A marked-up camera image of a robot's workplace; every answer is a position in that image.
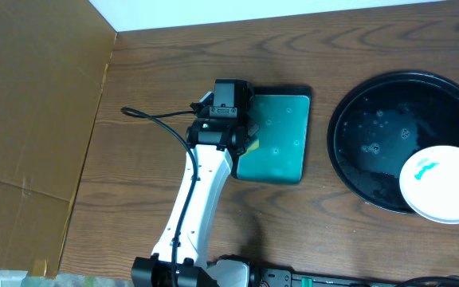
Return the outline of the green scouring pad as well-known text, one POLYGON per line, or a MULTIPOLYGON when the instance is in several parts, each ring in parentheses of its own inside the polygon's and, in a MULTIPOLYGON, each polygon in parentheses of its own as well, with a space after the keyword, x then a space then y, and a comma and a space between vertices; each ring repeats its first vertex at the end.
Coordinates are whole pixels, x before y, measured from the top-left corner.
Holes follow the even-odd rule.
POLYGON ((246 144, 246 152, 249 153, 259 148, 260 142, 256 135, 253 135, 246 144))

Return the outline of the white plate with green stain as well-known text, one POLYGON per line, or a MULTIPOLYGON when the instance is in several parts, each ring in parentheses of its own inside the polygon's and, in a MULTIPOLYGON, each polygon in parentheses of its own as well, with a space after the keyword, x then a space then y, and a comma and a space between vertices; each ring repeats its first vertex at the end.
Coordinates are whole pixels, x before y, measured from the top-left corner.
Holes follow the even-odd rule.
POLYGON ((459 224, 459 147, 434 146, 412 155, 399 176, 402 197, 417 214, 459 224))

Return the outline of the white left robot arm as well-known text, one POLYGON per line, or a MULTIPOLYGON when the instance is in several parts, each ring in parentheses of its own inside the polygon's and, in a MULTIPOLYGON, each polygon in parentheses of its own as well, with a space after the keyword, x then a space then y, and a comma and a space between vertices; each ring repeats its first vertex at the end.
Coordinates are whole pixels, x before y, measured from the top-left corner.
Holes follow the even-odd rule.
POLYGON ((134 108, 127 116, 155 122, 186 149, 186 165, 171 216, 149 258, 137 257, 131 268, 135 286, 248 286, 251 267, 237 259, 208 264, 210 232, 218 200, 233 167, 231 154, 216 145, 187 143, 174 129, 134 108))

